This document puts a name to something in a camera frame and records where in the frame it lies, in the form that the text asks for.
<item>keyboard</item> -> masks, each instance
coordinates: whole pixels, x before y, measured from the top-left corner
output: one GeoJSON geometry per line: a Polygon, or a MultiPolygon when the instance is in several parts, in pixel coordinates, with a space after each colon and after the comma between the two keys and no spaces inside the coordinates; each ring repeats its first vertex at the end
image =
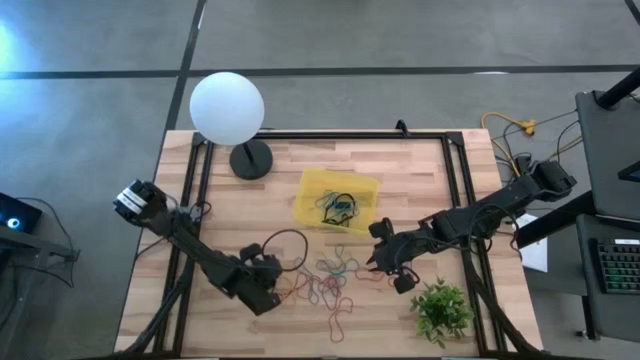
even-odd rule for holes
{"type": "Polygon", "coordinates": [[[640,295],[640,239],[592,239],[602,292],[640,295]]]}

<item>potted plant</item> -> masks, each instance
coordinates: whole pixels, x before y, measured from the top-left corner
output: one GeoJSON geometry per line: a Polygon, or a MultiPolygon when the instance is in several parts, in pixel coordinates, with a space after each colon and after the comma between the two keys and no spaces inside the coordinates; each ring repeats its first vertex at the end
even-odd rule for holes
{"type": "Polygon", "coordinates": [[[436,284],[424,283],[427,289],[411,299],[411,312],[418,312],[417,336],[425,336],[433,344],[445,348],[445,337],[460,339],[473,318],[465,304],[464,294],[438,277],[436,284]]]}

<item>blue light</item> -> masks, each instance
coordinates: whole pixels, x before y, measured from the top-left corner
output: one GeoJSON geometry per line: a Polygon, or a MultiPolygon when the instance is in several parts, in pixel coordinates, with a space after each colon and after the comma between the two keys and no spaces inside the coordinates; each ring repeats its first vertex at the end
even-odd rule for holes
{"type": "Polygon", "coordinates": [[[20,220],[11,218],[7,220],[7,226],[9,227],[9,229],[17,229],[18,226],[20,226],[20,220]]]}

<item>gray floor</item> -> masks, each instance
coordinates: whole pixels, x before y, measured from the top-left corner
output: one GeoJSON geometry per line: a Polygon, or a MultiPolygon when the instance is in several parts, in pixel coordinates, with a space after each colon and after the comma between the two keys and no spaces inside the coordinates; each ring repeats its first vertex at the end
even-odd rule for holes
{"type": "MultiPolygon", "coordinates": [[[[5,0],[0,71],[177,70],[196,0],[5,0]]],[[[209,0],[193,69],[632,64],[640,28],[622,0],[209,0]]],[[[479,127],[499,111],[543,120],[575,108],[576,92],[606,89],[623,73],[253,77],[265,127],[479,127]]],[[[177,128],[190,129],[189,79],[177,128]]],[[[0,192],[52,203],[82,249],[76,288],[45,279],[29,307],[16,359],[71,359],[111,351],[139,231],[111,201],[132,179],[152,179],[175,78],[0,80],[0,192]]],[[[514,152],[545,159],[572,114],[514,152]]],[[[499,135],[505,123],[490,120],[499,135]]],[[[575,128],[566,140],[577,136],[575,128]]],[[[590,188],[581,146],[563,154],[590,188]]],[[[536,204],[536,207],[555,207],[536,204]]],[[[61,234],[46,217],[47,233],[61,234]]],[[[556,239],[570,241],[563,232],[556,239]]],[[[580,299],[543,290],[528,274],[545,348],[632,359],[640,345],[573,336],[580,299]]]]}

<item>small electronic device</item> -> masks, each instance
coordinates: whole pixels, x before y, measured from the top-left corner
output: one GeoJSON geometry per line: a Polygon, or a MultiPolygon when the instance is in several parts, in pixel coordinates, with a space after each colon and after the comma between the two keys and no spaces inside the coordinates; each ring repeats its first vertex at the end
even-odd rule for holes
{"type": "Polygon", "coordinates": [[[626,167],[618,173],[618,179],[633,182],[640,182],[640,161],[626,167]]]}
{"type": "Polygon", "coordinates": [[[640,239],[590,239],[603,293],[640,295],[640,239]]]}
{"type": "Polygon", "coordinates": [[[9,195],[0,193],[0,225],[31,234],[42,211],[9,195]]]}

